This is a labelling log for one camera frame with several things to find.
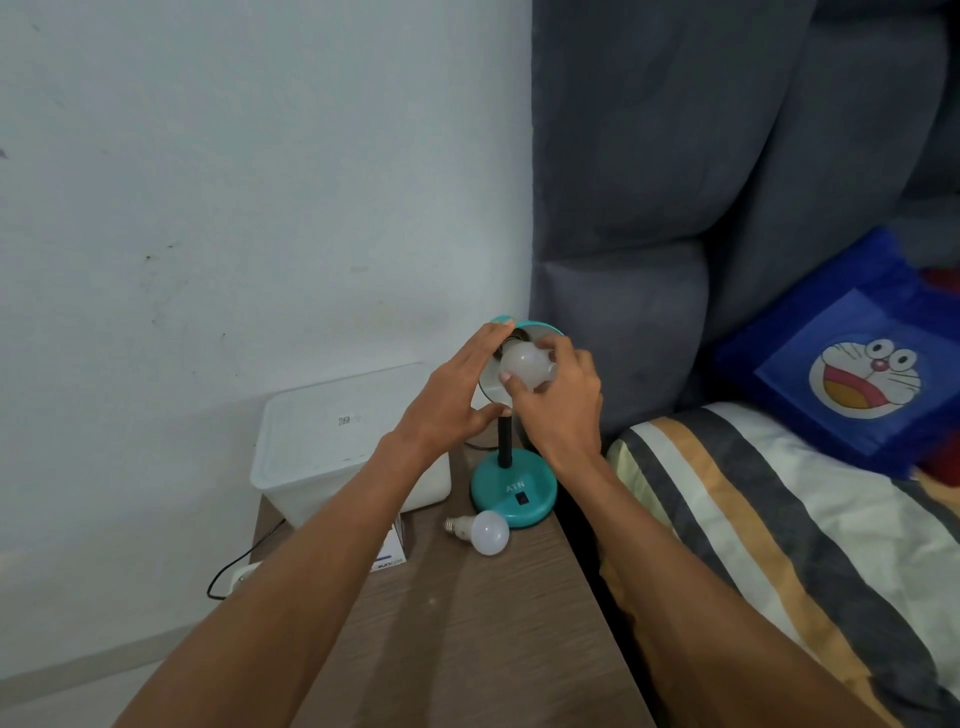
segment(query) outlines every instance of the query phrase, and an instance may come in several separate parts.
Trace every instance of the floor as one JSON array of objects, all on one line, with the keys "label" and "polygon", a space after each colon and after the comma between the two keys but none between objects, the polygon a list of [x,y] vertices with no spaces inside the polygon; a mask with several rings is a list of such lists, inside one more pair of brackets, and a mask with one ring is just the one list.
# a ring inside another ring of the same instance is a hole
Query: floor
[{"label": "floor", "polygon": [[159,663],[57,692],[0,712],[4,728],[108,728]]}]

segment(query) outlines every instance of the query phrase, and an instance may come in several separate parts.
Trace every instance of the wooden table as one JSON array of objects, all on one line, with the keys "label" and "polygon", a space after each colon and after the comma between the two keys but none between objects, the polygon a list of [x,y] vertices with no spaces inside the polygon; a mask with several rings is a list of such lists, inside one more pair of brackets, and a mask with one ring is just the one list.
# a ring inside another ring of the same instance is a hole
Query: wooden table
[{"label": "wooden table", "polygon": [[[553,514],[490,558],[444,532],[485,454],[451,452],[450,497],[404,516],[408,562],[370,575],[295,727],[654,726]],[[279,518],[264,501],[257,533]]]}]

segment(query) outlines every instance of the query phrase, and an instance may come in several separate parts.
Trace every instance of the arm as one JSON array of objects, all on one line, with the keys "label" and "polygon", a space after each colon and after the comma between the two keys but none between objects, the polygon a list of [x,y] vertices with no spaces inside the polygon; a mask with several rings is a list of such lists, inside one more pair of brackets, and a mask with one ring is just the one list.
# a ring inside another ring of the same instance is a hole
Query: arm
[{"label": "arm", "polygon": [[884,726],[654,519],[600,455],[600,380],[569,339],[545,393],[505,382],[530,439],[577,501],[649,639],[703,725]]},{"label": "arm", "polygon": [[289,725],[420,476],[504,414],[470,401],[513,327],[487,324],[433,373],[360,473],[187,636],[115,728]]}]

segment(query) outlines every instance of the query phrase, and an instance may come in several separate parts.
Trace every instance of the doraemon face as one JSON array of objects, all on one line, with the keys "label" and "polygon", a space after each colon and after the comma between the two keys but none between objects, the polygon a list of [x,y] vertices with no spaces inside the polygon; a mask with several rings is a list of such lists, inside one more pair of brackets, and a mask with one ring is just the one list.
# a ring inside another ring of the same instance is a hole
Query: doraemon face
[{"label": "doraemon face", "polygon": [[824,405],[844,417],[872,420],[889,415],[920,394],[917,354],[890,339],[828,347],[810,367],[810,387]]}]

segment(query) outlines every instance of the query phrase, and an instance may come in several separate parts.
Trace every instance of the blue pillow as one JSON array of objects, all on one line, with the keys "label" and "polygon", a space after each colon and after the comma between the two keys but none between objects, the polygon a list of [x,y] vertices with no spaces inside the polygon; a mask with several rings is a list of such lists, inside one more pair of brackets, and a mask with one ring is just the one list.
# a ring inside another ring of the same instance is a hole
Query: blue pillow
[{"label": "blue pillow", "polygon": [[820,451],[906,478],[960,426],[960,297],[928,286],[877,228],[721,342],[712,364]]}]

